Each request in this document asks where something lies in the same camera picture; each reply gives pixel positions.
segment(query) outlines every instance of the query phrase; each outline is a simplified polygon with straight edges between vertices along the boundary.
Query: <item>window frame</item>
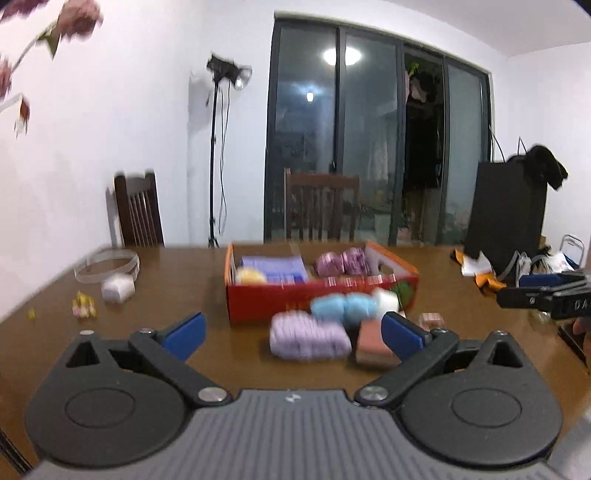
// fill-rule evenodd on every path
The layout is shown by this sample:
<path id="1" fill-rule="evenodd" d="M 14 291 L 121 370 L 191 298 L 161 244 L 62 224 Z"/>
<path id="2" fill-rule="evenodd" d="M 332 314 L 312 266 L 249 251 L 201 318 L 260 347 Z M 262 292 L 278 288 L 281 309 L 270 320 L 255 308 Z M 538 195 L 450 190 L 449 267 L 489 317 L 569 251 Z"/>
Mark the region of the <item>window frame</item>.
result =
<path id="1" fill-rule="evenodd" d="M 436 48 L 427 47 L 418 41 L 409 40 L 393 33 L 363 27 L 360 25 L 349 24 L 341 21 L 318 20 L 308 17 L 294 17 L 290 15 L 276 15 L 275 25 L 273 28 L 273 35 L 271 41 L 271 62 L 269 71 L 269 91 L 267 103 L 267 141 L 265 148 L 265 187 L 264 187 L 264 240 L 271 239 L 271 221 L 272 221 L 272 178 L 269 174 L 269 151 L 274 140 L 275 133 L 275 114 L 277 110 L 277 88 L 278 88 L 278 74 L 279 74 L 279 58 L 281 50 L 281 29 L 282 28 L 296 28 L 298 30 L 335 30 L 335 49 L 336 49 L 336 65 L 335 65 L 335 122 L 333 134 L 333 159 L 329 171 L 332 173 L 341 173 L 343 171 L 343 153 L 345 147 L 345 80 L 346 80 L 346 66 L 345 66 L 345 48 L 346 37 L 348 34 L 355 37 L 363 37 L 371 40 L 378 40 L 384 43 L 393 44 L 396 48 L 396 62 L 397 70 L 400 74 L 398 78 L 398 109 L 399 109 L 399 125 L 398 125 L 398 141 L 397 141 L 397 159 L 396 169 L 404 168 L 404 154 L 405 154 L 405 136 L 406 136 L 406 98 L 404 98 L 405 87 L 403 77 L 401 75 L 404 70 L 404 54 L 411 53 L 413 55 L 424 54 L 425 57 L 431 61 L 436 60 L 441 62 L 443 66 L 444 79 L 444 94 L 446 98 L 446 113 L 445 113 L 445 128 L 444 128 L 444 161 L 443 174 L 441 185 L 441 208 L 440 218 L 437 233 L 437 242 L 441 241 L 441 226 L 444 221 L 444 208 L 447 199 L 447 183 L 449 181 L 447 176 L 449 165 L 449 136 L 450 136 L 450 109 L 448 104 L 449 98 L 449 75 L 448 66 L 453 65 L 456 68 L 463 69 L 480 78 L 482 85 L 482 152 L 484 153 L 482 161 L 491 161 L 492 147 L 492 97 L 491 97 L 491 83 L 489 73 L 472 65 L 466 61 L 451 56 L 445 52 L 437 50 Z M 396 175 L 394 181 L 394 201 L 392 203 L 392 220 L 390 226 L 389 244 L 396 243 L 398 235 L 398 227 L 400 222 L 400 212 L 402 205 L 402 183 L 404 181 L 403 175 Z"/>

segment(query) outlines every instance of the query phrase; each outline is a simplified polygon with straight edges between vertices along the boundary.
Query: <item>light stand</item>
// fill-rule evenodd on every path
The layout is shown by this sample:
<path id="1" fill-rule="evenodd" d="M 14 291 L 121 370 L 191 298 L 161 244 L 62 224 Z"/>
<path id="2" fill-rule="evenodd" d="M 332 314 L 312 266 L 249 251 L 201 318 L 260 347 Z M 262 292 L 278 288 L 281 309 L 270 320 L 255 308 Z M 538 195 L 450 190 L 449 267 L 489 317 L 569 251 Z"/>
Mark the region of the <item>light stand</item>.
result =
<path id="1" fill-rule="evenodd" d="M 234 63 L 222 60 L 215 55 L 207 62 L 207 69 L 213 73 L 213 114 L 212 114 L 212 137 L 209 155 L 209 248 L 219 248 L 219 243 L 215 235 L 215 218 L 213 217 L 213 164 L 215 161 L 216 146 L 216 112 L 217 112 L 217 92 L 220 82 L 225 78 L 234 85 L 236 90 L 242 90 L 249 82 L 252 76 L 251 67 L 237 67 Z"/>
<path id="2" fill-rule="evenodd" d="M 209 240 L 207 246 L 209 248 L 219 248 L 215 234 L 215 220 L 213 218 L 213 162 L 216 148 L 216 110 L 217 110 L 217 91 L 219 90 L 220 80 L 213 79 L 213 118 L 212 118 L 212 143 L 209 156 Z"/>

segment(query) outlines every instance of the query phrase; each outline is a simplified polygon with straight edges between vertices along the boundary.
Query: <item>ceiling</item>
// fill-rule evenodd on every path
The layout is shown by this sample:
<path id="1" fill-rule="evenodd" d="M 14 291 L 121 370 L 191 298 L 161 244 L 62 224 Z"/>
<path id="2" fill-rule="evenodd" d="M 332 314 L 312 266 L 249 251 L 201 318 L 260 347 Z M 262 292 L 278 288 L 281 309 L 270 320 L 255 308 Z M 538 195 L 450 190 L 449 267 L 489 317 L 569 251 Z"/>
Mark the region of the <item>ceiling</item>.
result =
<path id="1" fill-rule="evenodd" d="M 507 56 L 591 41 L 574 0 L 388 0 L 437 18 Z"/>

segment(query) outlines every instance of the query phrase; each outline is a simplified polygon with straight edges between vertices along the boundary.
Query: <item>yellow yarn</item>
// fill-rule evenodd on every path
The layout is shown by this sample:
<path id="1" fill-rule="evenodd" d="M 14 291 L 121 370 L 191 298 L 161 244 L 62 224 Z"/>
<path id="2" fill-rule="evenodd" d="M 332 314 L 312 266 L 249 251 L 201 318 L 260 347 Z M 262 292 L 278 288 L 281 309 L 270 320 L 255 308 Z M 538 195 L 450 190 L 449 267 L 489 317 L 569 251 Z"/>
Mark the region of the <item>yellow yarn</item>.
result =
<path id="1" fill-rule="evenodd" d="M 238 285 L 264 285 L 267 283 L 267 276 L 256 268 L 240 267 L 236 270 L 236 283 Z"/>

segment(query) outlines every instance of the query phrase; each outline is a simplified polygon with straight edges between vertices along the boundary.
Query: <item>orange box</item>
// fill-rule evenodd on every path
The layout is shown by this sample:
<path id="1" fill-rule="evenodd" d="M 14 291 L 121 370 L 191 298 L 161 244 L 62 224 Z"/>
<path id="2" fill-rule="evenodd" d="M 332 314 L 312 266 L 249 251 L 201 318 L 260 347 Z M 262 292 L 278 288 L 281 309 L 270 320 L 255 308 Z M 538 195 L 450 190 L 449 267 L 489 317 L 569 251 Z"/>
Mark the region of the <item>orange box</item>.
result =
<path id="1" fill-rule="evenodd" d="M 325 252 L 341 254 L 350 247 L 365 249 L 371 271 L 368 277 L 329 277 L 315 275 L 313 265 Z M 242 257 L 293 257 L 301 255 L 310 281 L 300 284 L 234 285 L 236 268 Z M 224 278 L 230 324 L 268 323 L 273 315 L 288 310 L 310 310 L 310 301 L 331 293 L 372 293 L 376 288 L 398 294 L 402 307 L 412 307 L 418 287 L 418 270 L 402 258 L 374 242 L 274 242 L 268 244 L 229 245 Z"/>

